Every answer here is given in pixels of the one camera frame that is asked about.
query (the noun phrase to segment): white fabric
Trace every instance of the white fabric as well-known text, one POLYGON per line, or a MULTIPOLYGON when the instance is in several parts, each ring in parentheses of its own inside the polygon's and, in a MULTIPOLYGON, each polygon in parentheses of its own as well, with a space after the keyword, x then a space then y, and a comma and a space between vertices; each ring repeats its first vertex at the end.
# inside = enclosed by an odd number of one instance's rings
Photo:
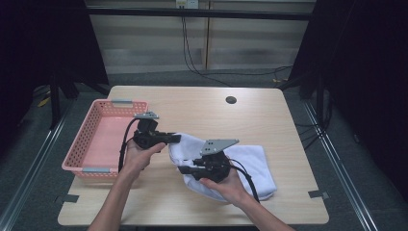
MULTIPOLYGON (((200 159, 200 150, 205 141, 193 137, 188 134, 182 134, 181 140, 178 143, 170 143, 168 145, 171 162, 176 166, 196 167, 192 160, 200 159)), ((265 157, 264 148, 259 145, 233 145, 224 149, 225 155, 229 159, 240 162, 246 169, 249 175, 252 176, 252 181, 255 185, 258 197, 260 200, 268 199, 276 191, 275 183, 270 174, 267 159, 265 157)), ((236 167, 242 168, 235 162, 232 162, 236 167)), ((246 178, 239 172, 241 181, 246 191, 252 194, 252 190, 246 181, 246 178)), ((186 186, 196 193, 206 195, 212 199, 226 201, 221 194, 213 191, 196 181, 190 174, 183 175, 186 186)))

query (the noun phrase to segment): wooden table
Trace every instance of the wooden table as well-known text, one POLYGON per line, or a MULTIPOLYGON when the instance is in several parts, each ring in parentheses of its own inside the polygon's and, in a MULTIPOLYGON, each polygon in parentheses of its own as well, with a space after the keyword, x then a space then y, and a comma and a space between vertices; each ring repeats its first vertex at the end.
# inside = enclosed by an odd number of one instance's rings
MULTIPOLYGON (((273 89, 113 87, 111 99, 149 103, 160 116, 157 130, 182 132, 207 139, 239 139, 239 144, 261 145, 277 192, 262 204, 286 223, 326 223, 328 215, 315 177, 302 148, 282 91, 273 89), (226 102, 227 96, 237 99, 226 102)), ((89 225, 101 208, 112 182, 75 177, 58 221, 62 225, 89 225)), ((252 225, 246 215, 228 203, 189 190, 168 157, 168 149, 153 156, 134 183, 122 224, 207 226, 252 225)))

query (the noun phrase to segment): perforated basket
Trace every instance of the perforated basket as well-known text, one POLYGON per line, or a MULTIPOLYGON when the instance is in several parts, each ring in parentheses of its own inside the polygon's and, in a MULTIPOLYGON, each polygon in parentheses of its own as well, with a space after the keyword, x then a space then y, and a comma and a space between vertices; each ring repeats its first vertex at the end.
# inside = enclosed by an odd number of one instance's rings
MULTIPOLYGON (((63 162, 63 169, 79 177, 116 177, 119 150, 126 127, 135 114, 147 112, 147 102, 93 101, 63 162)), ((129 133, 137 129, 136 121, 129 133)))

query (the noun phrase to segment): forearm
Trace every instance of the forearm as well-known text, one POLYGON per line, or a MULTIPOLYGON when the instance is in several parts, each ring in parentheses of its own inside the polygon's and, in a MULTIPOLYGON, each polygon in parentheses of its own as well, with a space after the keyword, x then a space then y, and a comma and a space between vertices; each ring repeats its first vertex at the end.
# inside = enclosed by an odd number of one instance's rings
POLYGON ((132 188, 133 177, 124 168, 117 176, 98 215, 89 230, 118 230, 123 209, 132 188))
POLYGON ((251 195, 247 195, 237 205, 261 231, 293 230, 289 225, 274 216, 251 195))

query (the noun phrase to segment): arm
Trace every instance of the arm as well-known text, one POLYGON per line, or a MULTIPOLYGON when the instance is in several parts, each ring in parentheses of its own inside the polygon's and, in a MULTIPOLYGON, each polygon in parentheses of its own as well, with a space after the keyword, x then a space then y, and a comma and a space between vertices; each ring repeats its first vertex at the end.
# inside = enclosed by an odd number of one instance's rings
POLYGON ((140 172, 150 164, 151 156, 165 146, 162 142, 147 150, 142 150, 133 140, 128 141, 125 165, 118 174, 105 203, 90 225, 89 230, 119 229, 123 209, 133 182, 139 177, 140 172))
POLYGON ((201 178, 200 182, 209 189, 218 191, 227 201, 242 209, 259 230, 293 230, 289 225, 258 203, 245 190, 235 169, 231 169, 228 177, 218 184, 205 178, 201 178))

